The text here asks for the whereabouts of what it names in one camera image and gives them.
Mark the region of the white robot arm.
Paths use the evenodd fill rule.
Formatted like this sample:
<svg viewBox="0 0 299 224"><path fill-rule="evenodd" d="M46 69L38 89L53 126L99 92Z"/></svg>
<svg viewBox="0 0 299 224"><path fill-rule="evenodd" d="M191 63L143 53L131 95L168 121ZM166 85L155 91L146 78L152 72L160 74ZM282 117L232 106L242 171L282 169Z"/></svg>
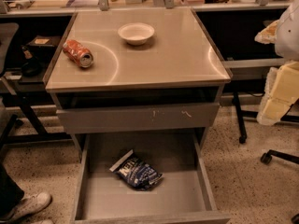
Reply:
<svg viewBox="0 0 299 224"><path fill-rule="evenodd" d="M294 0L254 40L274 44L275 53L286 60L280 68L270 68L257 115L260 124L274 125L299 100L299 0Z"/></svg>

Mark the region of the white ribbed gripper body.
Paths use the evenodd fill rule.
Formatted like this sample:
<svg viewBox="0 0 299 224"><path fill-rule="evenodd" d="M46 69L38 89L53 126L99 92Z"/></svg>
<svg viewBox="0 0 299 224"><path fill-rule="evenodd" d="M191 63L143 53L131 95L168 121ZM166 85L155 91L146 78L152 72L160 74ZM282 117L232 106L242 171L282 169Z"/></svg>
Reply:
<svg viewBox="0 0 299 224"><path fill-rule="evenodd" d="M254 40L262 44L275 44L277 40L278 21L273 21L259 32Z"/></svg>

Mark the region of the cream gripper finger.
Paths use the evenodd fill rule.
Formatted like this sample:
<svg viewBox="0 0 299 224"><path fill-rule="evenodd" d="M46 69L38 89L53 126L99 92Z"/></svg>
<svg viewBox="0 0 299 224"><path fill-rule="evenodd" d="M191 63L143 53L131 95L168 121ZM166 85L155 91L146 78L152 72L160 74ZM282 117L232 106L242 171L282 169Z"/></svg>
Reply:
<svg viewBox="0 0 299 224"><path fill-rule="evenodd" d="M280 121L281 117L288 111L288 107L271 96L271 90L275 85L278 69L271 67L264 85L264 95L259 105L257 121L261 125L271 126Z"/></svg>
<svg viewBox="0 0 299 224"><path fill-rule="evenodd" d="M280 66L270 97L285 105L292 105L299 99L299 62Z"/></svg>

